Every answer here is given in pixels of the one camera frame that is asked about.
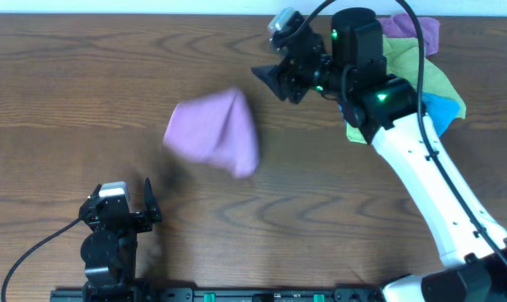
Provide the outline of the purple microfiber cloth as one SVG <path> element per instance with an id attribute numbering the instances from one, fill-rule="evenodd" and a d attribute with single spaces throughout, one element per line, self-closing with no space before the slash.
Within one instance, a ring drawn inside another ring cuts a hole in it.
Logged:
<path id="1" fill-rule="evenodd" d="M 237 179 L 259 166 L 259 141 L 246 96 L 238 88 L 179 103 L 163 145 L 179 157 L 225 169 Z"/>

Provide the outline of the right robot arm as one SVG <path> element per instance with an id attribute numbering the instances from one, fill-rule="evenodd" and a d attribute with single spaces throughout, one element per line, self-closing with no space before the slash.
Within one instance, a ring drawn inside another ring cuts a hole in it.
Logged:
<path id="1" fill-rule="evenodd" d="M 423 215 L 443 270 L 380 287 L 376 301 L 507 301 L 507 231 L 484 209 L 444 149 L 421 84 L 390 74 L 375 13 L 332 17 L 332 46 L 311 19 L 284 9 L 268 27 L 283 59 L 253 73 L 280 99 L 332 96 L 345 121 L 391 166 Z"/>

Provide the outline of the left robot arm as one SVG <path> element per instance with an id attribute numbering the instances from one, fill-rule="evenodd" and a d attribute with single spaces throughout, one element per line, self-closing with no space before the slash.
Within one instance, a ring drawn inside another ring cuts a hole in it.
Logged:
<path id="1" fill-rule="evenodd" d="M 149 179 L 144 181 L 144 208 L 129 210 L 123 181 L 97 185 L 79 210 L 91 229 L 81 245 L 85 263 L 84 301 L 157 301 L 149 283 L 135 277 L 139 233 L 151 232 L 162 214 Z"/>

